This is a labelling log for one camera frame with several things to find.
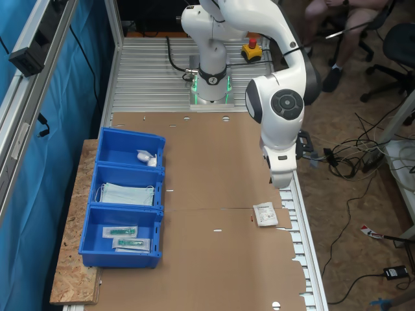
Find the blue plastic bin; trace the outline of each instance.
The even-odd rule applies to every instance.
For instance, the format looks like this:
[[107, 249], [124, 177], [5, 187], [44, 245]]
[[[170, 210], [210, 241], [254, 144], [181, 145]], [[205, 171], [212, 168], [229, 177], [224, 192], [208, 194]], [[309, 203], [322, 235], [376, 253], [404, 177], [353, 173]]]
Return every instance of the blue plastic bin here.
[[[102, 128], [99, 136], [99, 145], [96, 160], [98, 163], [113, 165], [132, 165], [164, 170], [163, 149], [165, 138], [157, 135]], [[157, 155], [157, 166], [148, 167], [138, 158], [137, 150], [146, 150]]]
[[[162, 211], [131, 209], [89, 204], [79, 244], [79, 254], [85, 266], [118, 268], [155, 268], [160, 261], [160, 226]], [[138, 226], [138, 238], [149, 238], [149, 253], [116, 252], [112, 238], [102, 237], [108, 226]]]
[[154, 197], [151, 206], [123, 204], [126, 207], [140, 207], [144, 209], [163, 210], [161, 205], [161, 187], [163, 185], [164, 172], [138, 167], [120, 167], [96, 163], [93, 170], [91, 190], [89, 191], [89, 203], [119, 205], [115, 203], [100, 203], [100, 187], [104, 183], [113, 183], [122, 187], [154, 187]]

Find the small white package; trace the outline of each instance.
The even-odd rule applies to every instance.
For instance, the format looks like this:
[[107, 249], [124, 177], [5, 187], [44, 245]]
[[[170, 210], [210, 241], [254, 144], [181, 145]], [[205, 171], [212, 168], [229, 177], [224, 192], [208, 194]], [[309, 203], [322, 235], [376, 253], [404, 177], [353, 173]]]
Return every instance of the small white package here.
[[138, 249], [141, 251], [150, 251], [149, 238], [114, 238], [112, 248]]
[[138, 226], [135, 227], [103, 227], [103, 238], [136, 238]]
[[147, 162], [147, 166], [148, 167], [156, 167], [157, 166], [157, 158], [152, 157], [151, 159], [149, 159], [149, 161]]
[[259, 227], [278, 225], [277, 215], [275, 214], [272, 202], [254, 205], [254, 211]]
[[128, 248], [116, 248], [116, 252], [123, 251], [124, 253], [150, 253], [150, 251], [138, 251], [136, 249], [128, 249]]
[[157, 157], [156, 155], [152, 155], [150, 152], [146, 150], [137, 150], [138, 155], [137, 158], [141, 162], [147, 163], [148, 167], [156, 167], [157, 166]]

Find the metal grating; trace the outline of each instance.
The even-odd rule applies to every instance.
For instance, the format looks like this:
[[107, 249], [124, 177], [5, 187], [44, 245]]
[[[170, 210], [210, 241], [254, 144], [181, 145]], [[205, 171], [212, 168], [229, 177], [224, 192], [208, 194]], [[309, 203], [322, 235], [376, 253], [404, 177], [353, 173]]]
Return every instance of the metal grating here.
[[[230, 63], [245, 63], [241, 56], [244, 43], [248, 40], [225, 44]], [[190, 55], [198, 55], [191, 38], [171, 39], [171, 51], [173, 62], [182, 68], [189, 67]], [[270, 60], [269, 52], [262, 60]], [[244, 99], [249, 81], [271, 72], [271, 63], [232, 67], [235, 108], [229, 111], [246, 111]], [[117, 66], [112, 112], [190, 111], [190, 83], [182, 75], [169, 62], [166, 39], [126, 38]]]

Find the light blue face mask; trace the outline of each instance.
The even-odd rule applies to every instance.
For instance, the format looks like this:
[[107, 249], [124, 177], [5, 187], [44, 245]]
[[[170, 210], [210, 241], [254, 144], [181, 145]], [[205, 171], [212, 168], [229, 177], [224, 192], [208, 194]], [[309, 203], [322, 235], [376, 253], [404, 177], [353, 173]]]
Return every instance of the light blue face mask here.
[[112, 183], [106, 183], [101, 186], [100, 202], [102, 203], [118, 203], [118, 204], [134, 204], [151, 206], [154, 197], [154, 187], [133, 188], [122, 187]]

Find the wooden board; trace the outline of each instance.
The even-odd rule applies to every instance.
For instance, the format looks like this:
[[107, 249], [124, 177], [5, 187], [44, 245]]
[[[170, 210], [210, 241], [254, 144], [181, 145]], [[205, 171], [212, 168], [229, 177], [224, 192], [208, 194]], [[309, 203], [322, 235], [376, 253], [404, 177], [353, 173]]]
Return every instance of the wooden board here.
[[84, 141], [54, 275], [50, 303], [55, 305], [95, 304], [98, 301], [101, 269], [85, 267], [78, 254], [97, 147], [96, 140]]

